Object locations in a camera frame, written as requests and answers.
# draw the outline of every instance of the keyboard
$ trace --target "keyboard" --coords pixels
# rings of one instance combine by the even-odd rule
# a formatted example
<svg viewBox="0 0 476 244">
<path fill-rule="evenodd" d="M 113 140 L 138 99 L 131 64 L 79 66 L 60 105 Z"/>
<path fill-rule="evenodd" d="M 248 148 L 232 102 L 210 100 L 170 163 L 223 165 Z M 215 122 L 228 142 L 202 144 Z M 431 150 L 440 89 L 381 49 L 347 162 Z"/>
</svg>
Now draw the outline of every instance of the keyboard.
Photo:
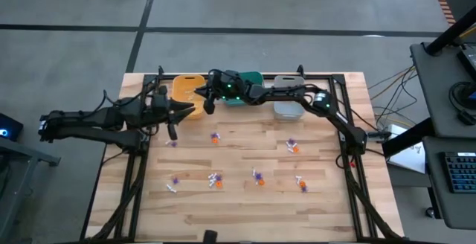
<svg viewBox="0 0 476 244">
<path fill-rule="evenodd" d="M 476 152 L 443 152 L 443 168 L 452 193 L 476 193 Z"/>
</svg>

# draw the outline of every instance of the gray floor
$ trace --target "gray floor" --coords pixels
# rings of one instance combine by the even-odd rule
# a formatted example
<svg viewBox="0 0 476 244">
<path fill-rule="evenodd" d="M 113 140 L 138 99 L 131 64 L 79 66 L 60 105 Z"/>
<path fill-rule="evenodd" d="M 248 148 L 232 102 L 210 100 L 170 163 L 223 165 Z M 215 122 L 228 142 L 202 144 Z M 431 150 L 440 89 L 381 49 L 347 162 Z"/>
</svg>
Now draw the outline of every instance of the gray floor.
<svg viewBox="0 0 476 244">
<path fill-rule="evenodd" d="M 0 1 L 2 24 L 133 26 L 140 22 L 146 0 Z M 447 28 L 437 0 L 155 0 L 148 25 L 343 31 Z M 58 168 L 42 166 L 36 173 L 14 237 L 33 237 L 35 243 L 79 237 L 104 145 L 72 139 L 39 143 L 38 119 L 53 109 L 92 109 L 103 89 L 117 96 L 134 38 L 135 33 L 0 30 L 0 112 L 25 124 L 22 143 L 62 157 Z M 156 71 L 158 65 L 168 72 L 288 71 L 303 64 L 307 71 L 363 71 L 371 85 L 410 66 L 409 45 L 423 40 L 431 39 L 146 33 L 135 72 Z M 419 101 L 402 113 L 419 122 L 428 113 L 417 78 L 407 87 Z M 392 92 L 376 98 L 374 106 L 385 106 Z M 410 102 L 402 95 L 396 107 Z M 407 237 L 474 242 L 476 232 L 451 230 L 423 216 L 422 209 L 429 206 L 426 190 L 398 187 L 395 194 Z"/>
</svg>

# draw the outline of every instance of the gray bin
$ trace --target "gray bin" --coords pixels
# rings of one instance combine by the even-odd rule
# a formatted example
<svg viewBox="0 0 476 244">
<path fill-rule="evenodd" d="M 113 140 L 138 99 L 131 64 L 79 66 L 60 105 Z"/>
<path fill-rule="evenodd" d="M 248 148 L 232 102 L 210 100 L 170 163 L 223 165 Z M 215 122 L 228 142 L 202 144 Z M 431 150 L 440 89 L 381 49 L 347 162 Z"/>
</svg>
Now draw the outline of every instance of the gray bin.
<svg viewBox="0 0 476 244">
<path fill-rule="evenodd" d="M 276 76 L 274 87 L 303 85 L 304 79 L 297 76 Z M 304 114 L 304 108 L 296 102 L 274 102 L 274 117 L 278 120 L 296 121 Z"/>
</svg>

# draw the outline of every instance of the plastic container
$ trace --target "plastic container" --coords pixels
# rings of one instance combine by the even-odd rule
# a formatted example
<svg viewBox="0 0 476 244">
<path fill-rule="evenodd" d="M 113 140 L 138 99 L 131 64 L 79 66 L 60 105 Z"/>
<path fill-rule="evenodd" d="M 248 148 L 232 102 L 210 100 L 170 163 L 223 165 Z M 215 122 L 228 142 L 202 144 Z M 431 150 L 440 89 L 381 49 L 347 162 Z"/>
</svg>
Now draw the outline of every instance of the plastic container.
<svg viewBox="0 0 476 244">
<path fill-rule="evenodd" d="M 304 79 L 297 76 L 276 76 L 274 87 L 303 85 Z M 296 102 L 274 102 L 274 117 L 278 120 L 296 121 L 304 114 L 304 108 Z"/>
<path fill-rule="evenodd" d="M 205 85 L 205 78 L 200 75 L 181 75 L 172 81 L 172 98 L 179 102 L 195 104 L 195 111 L 188 115 L 187 119 L 200 118 L 203 114 L 202 96 L 196 94 L 195 88 Z"/>
<path fill-rule="evenodd" d="M 262 85 L 264 81 L 262 74 L 256 71 L 238 73 L 238 75 L 239 77 L 241 77 L 243 81 L 249 80 L 254 84 Z M 227 106 L 244 106 L 245 102 L 243 102 L 242 100 L 237 100 L 237 99 L 229 99 L 229 100 L 225 100 L 225 104 Z"/>
</svg>

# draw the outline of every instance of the wooden tabletop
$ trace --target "wooden tabletop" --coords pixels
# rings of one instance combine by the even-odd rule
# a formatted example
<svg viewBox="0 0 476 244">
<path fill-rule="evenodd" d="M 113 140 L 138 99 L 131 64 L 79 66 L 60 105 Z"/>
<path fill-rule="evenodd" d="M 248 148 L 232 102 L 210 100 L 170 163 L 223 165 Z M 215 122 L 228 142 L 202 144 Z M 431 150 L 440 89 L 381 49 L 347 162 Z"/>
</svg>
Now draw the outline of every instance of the wooden tabletop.
<svg viewBox="0 0 476 244">
<path fill-rule="evenodd" d="M 352 108 L 374 123 L 363 73 L 342 74 Z M 143 76 L 125 74 L 120 97 L 137 94 Z M 171 82 L 164 83 L 171 93 Z M 328 88 L 326 80 L 306 83 Z M 356 116 L 354 121 L 372 130 Z M 218 101 L 213 115 L 185 120 L 176 130 L 176 148 L 165 144 L 164 126 L 151 140 L 137 241 L 201 241 L 206 229 L 218 231 L 220 242 L 356 240 L 344 171 L 335 166 L 340 153 L 337 131 L 327 119 L 306 113 L 299 121 L 278 121 L 273 103 L 227 107 Z M 213 132 L 221 136 L 218 144 L 211 142 Z M 297 141 L 299 153 L 287 150 L 289 138 Z M 367 147 L 382 151 L 378 144 Z M 105 159 L 119 152 L 107 147 Z M 403 235 L 385 159 L 367 152 L 362 160 L 373 205 Z M 103 166 L 87 237 L 97 233 L 118 206 L 126 163 L 127 155 L 122 155 Z M 255 184 L 253 167 L 263 174 L 264 186 Z M 208 186 L 211 173 L 222 175 L 221 189 Z M 301 193 L 296 175 L 303 177 L 308 193 Z M 173 186 L 177 194 L 166 187 L 174 177 L 180 181 Z M 368 236 L 360 204 L 358 211 Z M 129 218 L 126 215 L 125 234 Z"/>
</svg>

